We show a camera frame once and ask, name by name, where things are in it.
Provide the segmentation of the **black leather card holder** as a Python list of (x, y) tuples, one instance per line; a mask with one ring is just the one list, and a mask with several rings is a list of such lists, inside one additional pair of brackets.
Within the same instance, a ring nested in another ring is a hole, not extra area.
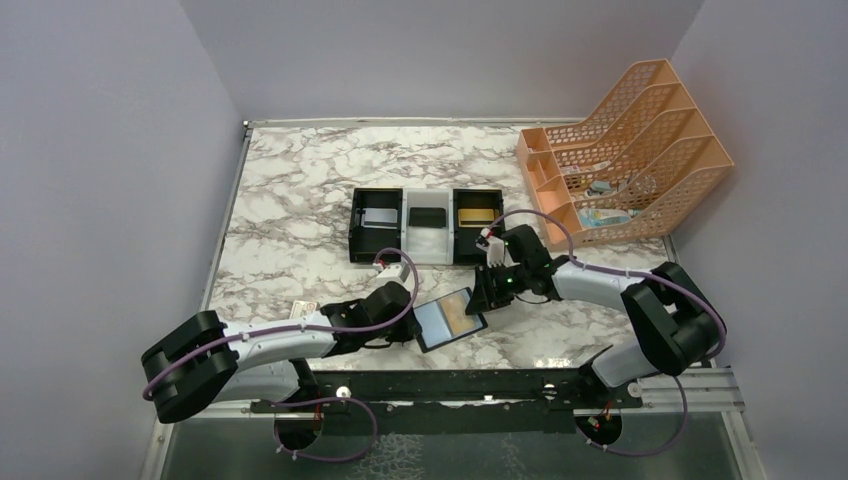
[[(458, 292), (461, 290), (465, 290), (467, 292), (468, 298), (470, 300), (471, 289), (464, 288), (454, 292)], [(422, 353), (428, 353), (438, 348), (444, 347), (450, 343), (483, 331), (488, 327), (488, 323), (482, 314), (474, 314), (482, 320), (483, 327), (475, 332), (466, 333), (460, 336), (453, 336), (449, 332), (445, 317), (440, 307), (438, 306), (438, 300), (446, 295), (443, 295), (435, 300), (423, 303), (413, 309), (415, 319), (421, 328), (421, 332), (417, 335), (416, 341)]]

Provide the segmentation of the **gold VIP card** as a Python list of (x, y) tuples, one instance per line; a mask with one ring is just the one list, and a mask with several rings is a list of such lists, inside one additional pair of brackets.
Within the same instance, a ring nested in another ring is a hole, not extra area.
[(438, 300), (438, 306), (445, 317), (448, 330), (453, 336), (475, 332), (483, 327), (483, 322), (478, 316), (465, 312), (468, 300), (465, 290), (454, 292)]
[(496, 209), (461, 208), (457, 212), (460, 228), (484, 228), (492, 224), (498, 216)]

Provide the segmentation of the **black white three-compartment tray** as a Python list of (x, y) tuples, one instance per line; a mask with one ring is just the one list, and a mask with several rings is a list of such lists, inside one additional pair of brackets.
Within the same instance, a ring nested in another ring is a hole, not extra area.
[(351, 201), (348, 257), (369, 264), (384, 248), (417, 265), (477, 265), (482, 228), (504, 212), (499, 189), (356, 188)]

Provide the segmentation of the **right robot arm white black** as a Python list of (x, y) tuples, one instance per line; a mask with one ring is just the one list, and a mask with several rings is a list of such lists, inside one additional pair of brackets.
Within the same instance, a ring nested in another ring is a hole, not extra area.
[(634, 339), (603, 350), (578, 369), (573, 390), (587, 402), (598, 402), (638, 378), (677, 376), (726, 337), (723, 321), (676, 263), (627, 271), (553, 257), (527, 225), (500, 235), (483, 228), (476, 245), (486, 260), (475, 269), (468, 315), (504, 308), (530, 292), (548, 301), (600, 305), (628, 317)]

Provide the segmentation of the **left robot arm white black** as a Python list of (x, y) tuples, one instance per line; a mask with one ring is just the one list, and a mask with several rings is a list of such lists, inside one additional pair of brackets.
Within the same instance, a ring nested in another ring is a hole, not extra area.
[(354, 353), (377, 339), (416, 339), (422, 328), (413, 299), (391, 281), (365, 298), (326, 304), (294, 319), (227, 324), (215, 311), (201, 311), (142, 354), (142, 397), (163, 424), (217, 402), (286, 400), (303, 387), (297, 361)]

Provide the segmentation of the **silver card in tray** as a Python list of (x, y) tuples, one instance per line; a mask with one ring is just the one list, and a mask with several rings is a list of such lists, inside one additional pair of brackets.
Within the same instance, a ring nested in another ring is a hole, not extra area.
[(360, 215), (360, 225), (363, 228), (371, 229), (397, 229), (398, 210), (392, 208), (364, 208)]

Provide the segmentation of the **black card in tray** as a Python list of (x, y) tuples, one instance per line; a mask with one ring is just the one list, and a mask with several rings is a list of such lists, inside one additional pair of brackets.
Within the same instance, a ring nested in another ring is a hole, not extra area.
[(447, 211), (440, 207), (411, 207), (408, 226), (442, 229), (448, 227)]

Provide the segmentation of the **items inside file rack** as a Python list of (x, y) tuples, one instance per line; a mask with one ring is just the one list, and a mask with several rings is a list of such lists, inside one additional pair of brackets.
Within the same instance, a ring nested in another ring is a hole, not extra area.
[(652, 180), (648, 186), (636, 181), (638, 171), (628, 165), (613, 165), (612, 161), (601, 161), (589, 165), (574, 165), (562, 168), (563, 179), (571, 198), (578, 203), (578, 214), (586, 226), (601, 226), (600, 218), (607, 216), (601, 210), (615, 210), (614, 216), (634, 218), (648, 205), (644, 196), (651, 193)]

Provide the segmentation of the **orange plastic file rack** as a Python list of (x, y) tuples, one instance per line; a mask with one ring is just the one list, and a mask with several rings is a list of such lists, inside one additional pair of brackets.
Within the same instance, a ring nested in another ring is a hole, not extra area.
[[(595, 110), (567, 125), (521, 131), (515, 155), (548, 245), (595, 246), (670, 234), (734, 166), (690, 93), (666, 59), (631, 65)], [(638, 171), (647, 208), (634, 218), (601, 210), (586, 226), (562, 168), (612, 161)]]

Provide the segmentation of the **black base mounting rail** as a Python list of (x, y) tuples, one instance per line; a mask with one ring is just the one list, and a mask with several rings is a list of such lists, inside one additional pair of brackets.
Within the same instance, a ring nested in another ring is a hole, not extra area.
[(260, 400), (251, 403), (250, 411), (272, 416), (284, 432), (315, 428), (328, 436), (571, 434), (576, 415), (643, 405), (627, 386), (585, 392), (573, 368), (316, 371), (306, 392), (295, 397), (304, 405)]

